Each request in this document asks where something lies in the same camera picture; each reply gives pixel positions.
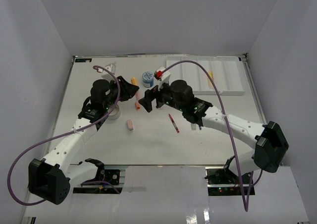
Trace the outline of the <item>orange capped pink highlighter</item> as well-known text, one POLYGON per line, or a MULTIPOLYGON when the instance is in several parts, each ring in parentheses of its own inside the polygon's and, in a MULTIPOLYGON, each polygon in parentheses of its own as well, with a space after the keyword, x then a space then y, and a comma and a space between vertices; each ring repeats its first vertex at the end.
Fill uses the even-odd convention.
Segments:
MULTIPOLYGON (((134 86, 138 86, 137 79, 135 77, 131 78, 131 84, 134 85, 134 86)), ((139 99, 139 90, 136 92, 135 97, 136 97, 137 100, 139 99)))

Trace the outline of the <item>orange marker pen body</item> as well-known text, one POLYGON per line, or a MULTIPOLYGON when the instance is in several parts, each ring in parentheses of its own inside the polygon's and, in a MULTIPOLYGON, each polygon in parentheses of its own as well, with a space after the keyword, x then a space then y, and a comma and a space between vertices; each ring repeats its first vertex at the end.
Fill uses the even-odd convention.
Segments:
POLYGON ((136 102, 135 102, 135 108, 136 108, 136 110, 139 110, 141 108, 138 100, 136 100, 136 102))

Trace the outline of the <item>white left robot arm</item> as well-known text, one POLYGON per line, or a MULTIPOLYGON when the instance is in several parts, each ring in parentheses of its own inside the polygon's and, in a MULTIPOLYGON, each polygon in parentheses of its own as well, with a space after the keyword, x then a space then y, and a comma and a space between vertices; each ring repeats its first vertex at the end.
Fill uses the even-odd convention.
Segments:
POLYGON ((104 123, 103 116, 115 103, 133 98, 138 90, 139 86, 127 82, 122 76, 118 76, 116 81, 94 81, 71 134, 41 160, 33 159, 30 162, 29 191, 53 204, 62 203, 70 190, 70 179, 66 172, 75 155, 97 133, 104 123))

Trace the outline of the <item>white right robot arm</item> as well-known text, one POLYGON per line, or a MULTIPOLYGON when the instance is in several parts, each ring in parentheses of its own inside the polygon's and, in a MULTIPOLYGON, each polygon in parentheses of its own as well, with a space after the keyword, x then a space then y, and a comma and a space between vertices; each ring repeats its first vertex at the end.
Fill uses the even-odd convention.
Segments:
POLYGON ((228 183, 234 184, 242 175, 259 169, 275 173, 289 148, 278 123, 270 121, 261 124, 231 114, 224 115, 216 106, 196 98, 184 80, 176 80, 170 85, 163 83, 162 87, 146 90, 139 103, 147 112, 151 112, 152 101, 156 102, 157 108, 163 105, 172 107, 181 111, 188 122, 232 135, 251 148, 227 160, 223 176, 228 183))

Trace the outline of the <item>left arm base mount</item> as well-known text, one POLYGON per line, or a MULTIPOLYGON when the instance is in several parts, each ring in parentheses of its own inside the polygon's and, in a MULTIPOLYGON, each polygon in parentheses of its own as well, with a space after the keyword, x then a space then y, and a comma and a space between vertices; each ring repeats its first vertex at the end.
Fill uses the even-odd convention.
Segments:
POLYGON ((88 158, 78 164, 72 181, 74 194, 121 194, 125 182, 125 167, 108 166, 103 162, 88 158))

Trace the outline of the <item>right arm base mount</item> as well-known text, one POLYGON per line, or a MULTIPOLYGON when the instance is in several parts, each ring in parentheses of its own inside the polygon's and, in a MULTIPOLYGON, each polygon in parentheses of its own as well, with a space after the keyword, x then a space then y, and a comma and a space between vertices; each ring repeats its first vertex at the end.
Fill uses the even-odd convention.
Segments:
POLYGON ((237 175, 228 167, 234 157, 231 157, 223 168, 207 168, 205 180, 207 181, 208 195, 217 196, 241 196, 240 181, 237 175))

